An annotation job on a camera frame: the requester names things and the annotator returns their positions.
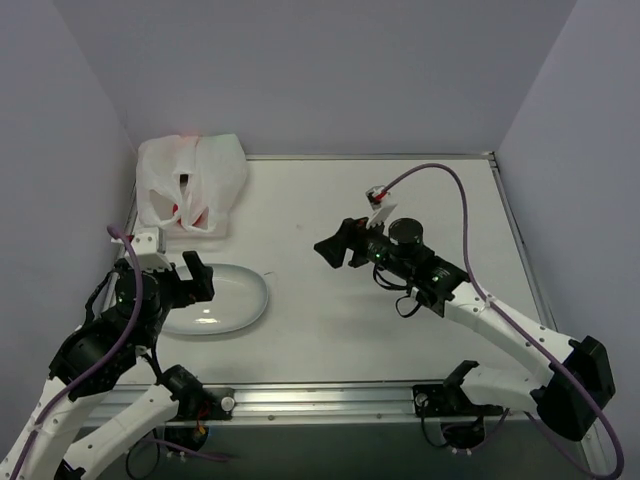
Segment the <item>white plastic bag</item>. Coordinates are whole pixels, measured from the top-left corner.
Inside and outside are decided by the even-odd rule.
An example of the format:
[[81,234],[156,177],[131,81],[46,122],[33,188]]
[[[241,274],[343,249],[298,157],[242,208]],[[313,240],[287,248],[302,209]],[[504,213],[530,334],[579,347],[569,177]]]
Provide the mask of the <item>white plastic bag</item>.
[[248,176],[238,137],[169,135],[143,142],[136,166],[139,222],[146,227],[184,227],[209,209],[231,212]]

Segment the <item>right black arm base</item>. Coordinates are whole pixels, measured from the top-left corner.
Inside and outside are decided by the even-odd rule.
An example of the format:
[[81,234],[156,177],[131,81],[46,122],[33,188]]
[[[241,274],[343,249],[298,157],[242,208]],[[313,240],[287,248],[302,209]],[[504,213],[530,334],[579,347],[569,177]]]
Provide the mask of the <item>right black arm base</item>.
[[[422,435],[435,449],[450,449],[454,454],[471,455],[492,435],[485,427],[487,417],[497,417],[500,426],[506,410],[499,406],[471,404],[467,400],[450,400],[440,383],[416,384],[412,387],[415,416],[420,420]],[[440,440],[432,439],[426,420],[439,418]]]

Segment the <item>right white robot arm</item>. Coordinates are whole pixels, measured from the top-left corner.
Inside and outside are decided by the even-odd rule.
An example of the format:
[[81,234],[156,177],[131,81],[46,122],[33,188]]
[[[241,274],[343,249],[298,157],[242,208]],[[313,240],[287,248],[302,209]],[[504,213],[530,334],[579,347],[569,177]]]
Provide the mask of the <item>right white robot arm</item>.
[[424,245],[422,225],[410,218],[370,227],[347,218],[315,244],[332,268],[372,264],[405,283],[419,306],[462,325],[522,365],[523,375],[464,361],[444,381],[444,400],[455,412],[495,405],[534,412],[561,437],[578,441],[615,393],[605,346],[550,330],[474,288],[470,275]]

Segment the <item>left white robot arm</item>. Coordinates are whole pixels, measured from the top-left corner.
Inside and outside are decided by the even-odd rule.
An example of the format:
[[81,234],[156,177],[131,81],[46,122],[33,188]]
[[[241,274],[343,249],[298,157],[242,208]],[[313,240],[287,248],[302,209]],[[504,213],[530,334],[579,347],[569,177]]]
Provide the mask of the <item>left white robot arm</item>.
[[[148,271],[131,258],[115,263],[114,305],[101,314],[88,309],[84,323],[63,342],[36,408],[1,462],[2,478],[95,479],[145,434],[170,421],[187,425],[168,446],[195,455],[204,442],[205,422],[231,419],[233,389],[208,389],[180,365],[161,370],[157,364],[155,347],[170,311],[214,297],[212,267],[194,251],[182,257],[187,280],[160,254]],[[139,357],[147,359],[156,381],[79,439],[90,414]]]

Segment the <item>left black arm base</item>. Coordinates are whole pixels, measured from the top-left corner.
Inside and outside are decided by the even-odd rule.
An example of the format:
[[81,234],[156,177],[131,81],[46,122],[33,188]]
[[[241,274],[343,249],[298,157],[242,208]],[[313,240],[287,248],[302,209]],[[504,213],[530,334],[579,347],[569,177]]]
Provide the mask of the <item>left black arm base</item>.
[[235,408],[235,391],[231,388],[202,389],[184,395],[179,401],[178,413],[171,419],[176,426],[164,428],[163,439],[168,449],[186,453],[185,449],[199,451],[207,442],[210,421],[229,421]]

